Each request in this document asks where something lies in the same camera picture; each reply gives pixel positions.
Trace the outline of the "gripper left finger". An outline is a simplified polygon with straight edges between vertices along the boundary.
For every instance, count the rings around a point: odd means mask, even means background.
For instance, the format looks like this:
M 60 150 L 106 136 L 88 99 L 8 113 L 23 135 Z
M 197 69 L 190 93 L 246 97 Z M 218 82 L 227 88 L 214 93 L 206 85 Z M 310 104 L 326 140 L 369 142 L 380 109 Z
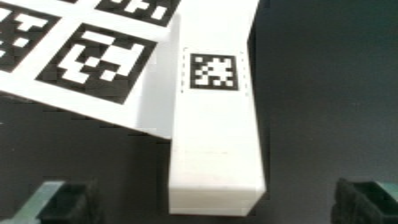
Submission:
M 46 181 L 8 224 L 101 224 L 95 183 Z

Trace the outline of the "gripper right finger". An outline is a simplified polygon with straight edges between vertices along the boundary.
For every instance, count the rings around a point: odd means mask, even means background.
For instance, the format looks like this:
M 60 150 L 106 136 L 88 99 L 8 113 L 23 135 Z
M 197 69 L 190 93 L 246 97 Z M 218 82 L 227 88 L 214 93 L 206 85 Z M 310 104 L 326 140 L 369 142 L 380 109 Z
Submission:
M 337 180 L 334 224 L 398 224 L 398 183 Z

